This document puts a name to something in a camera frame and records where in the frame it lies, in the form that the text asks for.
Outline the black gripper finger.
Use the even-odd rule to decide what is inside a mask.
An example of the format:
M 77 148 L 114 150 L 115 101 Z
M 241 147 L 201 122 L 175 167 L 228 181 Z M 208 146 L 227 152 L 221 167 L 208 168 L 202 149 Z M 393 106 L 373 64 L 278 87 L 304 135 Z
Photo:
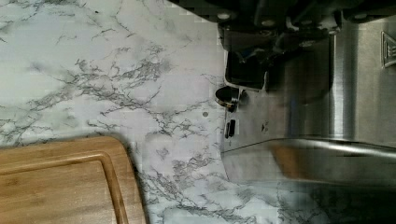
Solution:
M 225 80 L 235 87 L 260 90 L 266 72 L 279 56 L 274 52 L 277 29 L 223 28 L 223 47 L 228 52 Z

